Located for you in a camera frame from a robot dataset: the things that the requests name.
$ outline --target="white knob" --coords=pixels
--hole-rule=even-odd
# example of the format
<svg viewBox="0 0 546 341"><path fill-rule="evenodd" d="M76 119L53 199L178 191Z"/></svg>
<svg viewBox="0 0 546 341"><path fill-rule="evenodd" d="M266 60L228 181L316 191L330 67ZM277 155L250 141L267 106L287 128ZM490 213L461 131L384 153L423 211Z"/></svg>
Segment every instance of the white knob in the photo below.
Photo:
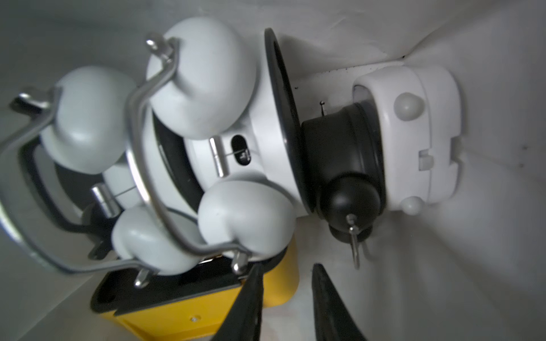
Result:
<svg viewBox="0 0 546 341"><path fill-rule="evenodd" d="M400 94L394 100L394 113L402 121L412 121L425 110L425 101L409 92Z"/></svg>
<svg viewBox="0 0 546 341"><path fill-rule="evenodd" d="M408 214L409 216L416 216L423 210L425 202L418 196L409 196L402 200L400 205L402 206L402 211L405 214Z"/></svg>

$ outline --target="metal frame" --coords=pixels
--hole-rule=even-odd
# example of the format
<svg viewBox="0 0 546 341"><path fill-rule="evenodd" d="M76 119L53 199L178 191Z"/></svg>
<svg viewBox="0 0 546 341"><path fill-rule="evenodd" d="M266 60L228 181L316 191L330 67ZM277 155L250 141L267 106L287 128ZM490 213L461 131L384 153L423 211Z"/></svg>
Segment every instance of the metal frame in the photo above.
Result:
<svg viewBox="0 0 546 341"><path fill-rule="evenodd" d="M153 186L144 159L142 140L144 109L150 97L175 76L179 63L180 42L176 38L166 41L160 34L150 33L146 37L146 45L154 55L162 60L163 69L133 91L126 102L125 115L129 132L126 156L133 180L149 214L157 223L158 230L161 233L171 238L182 250L193 255L212 256L226 251L233 251L235 256L232 262L232 270L236 274L241 274L246 270L251 252L242 245L234 242L217 245L198 245L192 243L178 230L168 215L168 209L161 202ZM62 89L59 87L54 87L47 93L34 89L25 89L19 94L21 100L40 108L41 113L36 115L27 126L18 130L3 143L0 143L0 164L4 164L3 160L10 152L18 151L35 139L44 128L54 121L61 94ZM140 269L135 280L137 288L145 287L149 278L157 273L156 269L138 259L115 260L101 262L96 265L75 266L64 262L54 255L50 255L39 244L35 243L23 229L19 228L12 214L13 210L7 205L6 194L6 191L3 190L0 184L0 225L17 245L42 266L70 275L137 268Z"/></svg>
<svg viewBox="0 0 546 341"><path fill-rule="evenodd" d="M142 139L144 114L148 100L176 75L179 66L180 41L176 38L165 40L163 36L151 33L146 37L146 45L155 56L162 60L163 69L131 93L125 107L128 126L126 156L136 188L148 212L156 221L156 225L167 237L173 239L182 250L198 256L212 256L226 251L234 251L236 256L233 258L232 269L235 273L240 273L246 268L251 252L235 242L217 245L192 243L176 227L153 185L144 158Z"/></svg>
<svg viewBox="0 0 546 341"><path fill-rule="evenodd" d="M22 92L19 97L27 99L30 92ZM40 132L53 122L57 114L59 99L62 94L61 88L53 88L49 91L49 103L47 105L40 103L42 109L35 119L24 128L10 136L6 141L0 143L0 164L5 164L4 160L10 152L18 151L21 147L36 138ZM0 225L8 236L23 249L30 257L42 266L63 274L90 274L100 271L115 271L124 268L150 268L139 260L115 260L101 262L96 265L75 266L65 263L56 256L50 255L39 244L35 243L27 233L18 227L13 217L13 210L7 206L6 191L0 186Z"/></svg>

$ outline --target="metal pin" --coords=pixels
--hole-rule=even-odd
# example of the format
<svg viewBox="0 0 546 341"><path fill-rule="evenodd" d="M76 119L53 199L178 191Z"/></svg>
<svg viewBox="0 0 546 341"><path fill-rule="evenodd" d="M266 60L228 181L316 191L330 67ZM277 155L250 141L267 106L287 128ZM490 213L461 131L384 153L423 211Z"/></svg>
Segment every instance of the metal pin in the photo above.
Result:
<svg viewBox="0 0 546 341"><path fill-rule="evenodd" d="M51 95L35 87L26 86L19 92L19 99L42 110L51 107Z"/></svg>
<svg viewBox="0 0 546 341"><path fill-rule="evenodd" d="M226 177L228 175L228 169L225 165L222 153L222 140L220 140L220 137L218 136L213 136L209 139L209 145L212 157L214 158L216 174L218 174L218 177L220 178Z"/></svg>
<svg viewBox="0 0 546 341"><path fill-rule="evenodd" d="M248 150L248 148L245 148L245 149L239 149L238 151L235 151L235 152L231 152L229 154L226 154L225 156L231 156L233 154L242 153L242 152L250 154L250 151Z"/></svg>
<svg viewBox="0 0 546 341"><path fill-rule="evenodd" d="M328 115L328 112L326 111L326 108L324 108L324 105L326 104L323 100L319 103L321 105L321 115Z"/></svg>
<svg viewBox="0 0 546 341"><path fill-rule="evenodd" d="M137 289L142 289L150 283L150 279L153 276L153 272L149 269L140 269L136 275L134 286Z"/></svg>
<svg viewBox="0 0 546 341"><path fill-rule="evenodd" d="M146 46L152 54L159 57L163 62L171 60L174 54L173 47L165 37L156 32L150 32L146 35Z"/></svg>
<svg viewBox="0 0 546 341"><path fill-rule="evenodd" d="M104 183L100 182L93 185L93 187L91 187L91 193L93 193L95 201L100 206L100 210L106 218L113 218L120 215L121 207L114 199L110 189Z"/></svg>
<svg viewBox="0 0 546 341"><path fill-rule="evenodd" d="M246 253L235 251L232 261L232 270L235 274L244 274L248 265L248 255Z"/></svg>
<svg viewBox="0 0 546 341"><path fill-rule="evenodd" d="M360 229L356 226L357 219L358 217L352 213L345 217L345 220L349 224L349 234L351 235L354 268L358 270L360 268L360 255L358 253L358 234L360 233Z"/></svg>

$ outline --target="metal handle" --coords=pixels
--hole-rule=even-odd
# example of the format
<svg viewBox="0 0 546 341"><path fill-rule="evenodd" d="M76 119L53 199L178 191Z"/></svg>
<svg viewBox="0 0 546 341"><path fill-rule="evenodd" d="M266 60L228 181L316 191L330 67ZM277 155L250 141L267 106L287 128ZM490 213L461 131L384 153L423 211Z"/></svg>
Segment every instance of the metal handle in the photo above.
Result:
<svg viewBox="0 0 546 341"><path fill-rule="evenodd" d="M127 161L129 169L136 184L136 188L142 197L144 205L156 222L160 231L167 237L174 240L179 247L190 254L197 256L212 256L226 251L235 251L251 255L251 252L242 245L235 242L221 243L217 245L199 245L188 240L176 227L176 224L168 214L168 210L161 202L159 195L153 185L150 172L144 158L144 146L142 140L144 113L148 100L167 84L176 74L179 65L180 42L176 38L170 38L167 42L153 41L164 39L161 35L150 34L147 36L146 44L151 52L161 58L163 69L154 77L148 79L144 84L131 93L125 106L125 114L128 125ZM161 52L152 46L162 46ZM234 267L243 268L244 260L248 257L240 257L241 263L236 262Z"/></svg>
<svg viewBox="0 0 546 341"><path fill-rule="evenodd" d="M5 164L5 157L12 151L18 151L21 147L36 138L40 132L53 120L57 114L58 103L61 98L61 88L53 88L48 92L49 103L45 105L43 99L40 100L41 114L32 120L28 125L15 132L3 143L0 143L0 165ZM25 101L32 102L33 99L30 92L23 92L23 94L29 96L21 96ZM30 257L42 266L61 272L63 274L90 274L100 271L115 271L125 268L149 268L144 263L136 259L129 260L115 260L108 262L101 262L96 265L88 266L74 266L65 263L63 260L56 256L50 255L40 245L36 244L29 236L17 225L12 215L13 210L8 206L8 200L6 198L7 191L1 187L0 184L0 225L6 232L6 234L23 249Z"/></svg>

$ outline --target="white bell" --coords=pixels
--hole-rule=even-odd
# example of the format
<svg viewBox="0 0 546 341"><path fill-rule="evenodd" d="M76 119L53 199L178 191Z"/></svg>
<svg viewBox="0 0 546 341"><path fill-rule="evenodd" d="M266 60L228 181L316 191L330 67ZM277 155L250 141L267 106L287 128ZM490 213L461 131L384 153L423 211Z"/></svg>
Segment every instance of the white bell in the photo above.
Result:
<svg viewBox="0 0 546 341"><path fill-rule="evenodd" d="M195 244L205 243L195 222L173 212L170 216L186 238ZM164 276L184 273L202 259L182 251L161 233L144 206L121 213L112 231L112 245L121 258L137 258L160 270L159 274Z"/></svg>
<svg viewBox="0 0 546 341"><path fill-rule="evenodd" d="M296 226L294 206L278 190L251 181L212 186L199 205L199 230L208 244L238 241L252 252L251 261L279 254ZM233 257L233 252L226 252Z"/></svg>
<svg viewBox="0 0 546 341"><path fill-rule="evenodd" d="M193 140L228 129L245 110L256 82L257 63L243 39L208 17L181 21L165 37L180 39L180 61L174 79L150 100L157 117ZM161 60L152 56L146 77L161 69Z"/></svg>
<svg viewBox="0 0 546 341"><path fill-rule="evenodd" d="M75 69L57 82L61 100L53 124L40 133L41 143L58 164L85 174L98 174L126 148L124 106L135 82L104 67Z"/></svg>

